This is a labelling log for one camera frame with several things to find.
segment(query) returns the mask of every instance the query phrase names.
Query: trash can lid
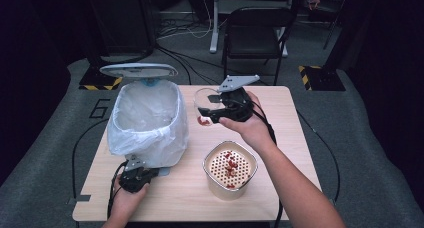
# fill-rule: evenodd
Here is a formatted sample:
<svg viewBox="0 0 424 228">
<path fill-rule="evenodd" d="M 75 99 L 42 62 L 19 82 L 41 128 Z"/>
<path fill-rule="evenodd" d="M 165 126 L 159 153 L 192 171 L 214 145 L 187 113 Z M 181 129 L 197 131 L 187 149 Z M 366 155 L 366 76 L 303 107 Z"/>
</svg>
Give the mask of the trash can lid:
<svg viewBox="0 0 424 228">
<path fill-rule="evenodd" d="M 125 63 L 107 65 L 100 68 L 105 75 L 123 78 L 166 78 L 176 76 L 178 71 L 167 64 L 157 63 Z"/>
</svg>

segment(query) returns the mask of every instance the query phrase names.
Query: chair backrest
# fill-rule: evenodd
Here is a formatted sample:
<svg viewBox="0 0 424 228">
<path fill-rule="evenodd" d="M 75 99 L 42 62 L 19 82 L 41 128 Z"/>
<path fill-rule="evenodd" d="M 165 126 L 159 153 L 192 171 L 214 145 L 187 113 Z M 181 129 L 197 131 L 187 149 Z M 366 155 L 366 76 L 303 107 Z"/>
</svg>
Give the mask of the chair backrest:
<svg viewBox="0 0 424 228">
<path fill-rule="evenodd" d="M 288 27 L 296 19 L 293 11 L 285 7 L 243 7 L 228 17 L 228 25 Z"/>
</svg>

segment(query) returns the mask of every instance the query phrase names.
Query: beige container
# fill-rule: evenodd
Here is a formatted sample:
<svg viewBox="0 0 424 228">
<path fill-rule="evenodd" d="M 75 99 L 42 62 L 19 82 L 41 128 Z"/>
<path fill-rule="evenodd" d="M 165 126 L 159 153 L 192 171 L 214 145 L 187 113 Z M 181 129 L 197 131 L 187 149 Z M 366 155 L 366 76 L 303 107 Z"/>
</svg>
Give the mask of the beige container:
<svg viewBox="0 0 424 228">
<path fill-rule="evenodd" d="M 208 186 L 222 200 L 235 200 L 244 194 L 258 169 L 256 158 L 241 145 L 224 141 L 203 161 Z"/>
</svg>

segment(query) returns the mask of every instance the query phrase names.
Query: white trash bag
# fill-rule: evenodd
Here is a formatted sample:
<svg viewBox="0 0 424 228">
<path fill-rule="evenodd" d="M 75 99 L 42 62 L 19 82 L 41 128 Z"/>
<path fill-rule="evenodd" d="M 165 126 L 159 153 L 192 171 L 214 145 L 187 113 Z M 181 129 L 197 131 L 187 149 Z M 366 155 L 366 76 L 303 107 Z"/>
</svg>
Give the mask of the white trash bag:
<svg viewBox="0 0 424 228">
<path fill-rule="evenodd" d="M 107 125 L 113 155 L 136 155 L 145 168 L 178 163 L 188 143 L 184 98 L 175 83 L 135 81 L 122 87 Z"/>
</svg>

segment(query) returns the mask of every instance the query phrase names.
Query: table top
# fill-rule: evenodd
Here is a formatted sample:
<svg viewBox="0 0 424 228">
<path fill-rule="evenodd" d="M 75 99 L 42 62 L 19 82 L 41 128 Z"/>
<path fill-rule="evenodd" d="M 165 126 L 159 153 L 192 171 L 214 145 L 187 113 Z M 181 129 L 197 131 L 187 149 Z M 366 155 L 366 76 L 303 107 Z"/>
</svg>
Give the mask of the table top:
<svg viewBox="0 0 424 228">
<path fill-rule="evenodd" d="M 189 120 L 189 142 L 181 160 L 167 176 L 152 179 L 149 192 L 131 221 L 272 221 L 278 213 L 278 196 L 259 155 L 236 132 L 220 124 L 201 126 L 197 123 L 193 95 L 201 88 L 218 86 L 179 86 L 186 103 Z M 245 86 L 259 97 L 268 121 L 274 128 L 279 148 L 321 189 L 315 167 L 287 87 Z M 224 201 L 212 194 L 202 162 L 222 141 L 235 141 L 251 151 L 258 161 L 258 170 L 248 183 L 242 197 Z M 73 218 L 77 221 L 105 221 L 113 174 L 124 157 L 113 156 L 105 132 L 81 195 L 89 201 L 77 202 Z"/>
</svg>

